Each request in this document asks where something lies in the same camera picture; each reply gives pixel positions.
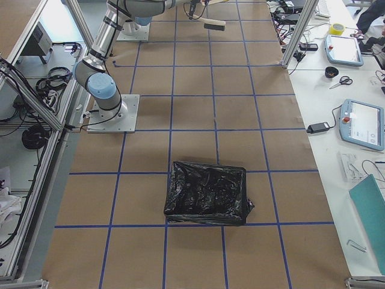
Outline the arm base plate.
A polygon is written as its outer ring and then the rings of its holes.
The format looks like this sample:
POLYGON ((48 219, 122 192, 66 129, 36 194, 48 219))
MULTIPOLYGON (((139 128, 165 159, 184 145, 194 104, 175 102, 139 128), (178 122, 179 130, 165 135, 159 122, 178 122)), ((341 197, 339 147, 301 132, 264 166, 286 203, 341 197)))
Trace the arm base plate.
POLYGON ((87 131, 90 133, 135 132, 140 96, 122 94, 122 104, 111 111, 101 110, 94 101, 87 131))
POLYGON ((135 22, 125 22, 117 38, 118 42, 146 42, 149 39, 150 24, 146 26, 135 22))

